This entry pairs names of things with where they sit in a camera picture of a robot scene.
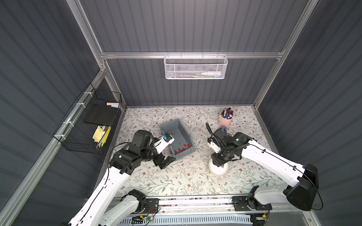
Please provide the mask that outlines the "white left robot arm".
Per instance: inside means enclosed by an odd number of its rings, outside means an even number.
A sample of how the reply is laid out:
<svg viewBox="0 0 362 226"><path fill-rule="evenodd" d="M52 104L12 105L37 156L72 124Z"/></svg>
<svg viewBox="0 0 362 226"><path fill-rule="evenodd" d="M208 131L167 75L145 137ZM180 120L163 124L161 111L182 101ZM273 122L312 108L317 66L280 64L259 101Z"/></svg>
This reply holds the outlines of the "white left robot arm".
<svg viewBox="0 0 362 226"><path fill-rule="evenodd" d="M160 169L174 162L174 157L165 157L162 154L174 141L175 139L169 133L155 139L149 131L135 132L132 141L123 142L122 148L114 153L101 182L68 225L117 226L130 214L143 212L146 195L136 189L126 194L111 210L107 208L118 190L142 162L152 161Z"/></svg>

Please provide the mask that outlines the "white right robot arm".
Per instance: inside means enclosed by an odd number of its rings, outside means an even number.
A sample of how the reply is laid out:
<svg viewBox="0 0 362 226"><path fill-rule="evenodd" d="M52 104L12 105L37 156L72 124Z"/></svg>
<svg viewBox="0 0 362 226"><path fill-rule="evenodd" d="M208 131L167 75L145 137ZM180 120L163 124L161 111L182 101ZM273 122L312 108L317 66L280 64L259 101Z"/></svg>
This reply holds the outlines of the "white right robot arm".
<svg viewBox="0 0 362 226"><path fill-rule="evenodd" d="M251 210L269 211L272 203L289 203L302 211L313 209L315 197L320 195L315 166L287 160L241 132L231 136L221 128L212 131L208 123L206 128L211 135L207 144L214 151L208 164L213 175L226 174L229 164L238 156L239 160L254 161L281 178L283 183L278 186L252 187L244 201Z"/></svg>

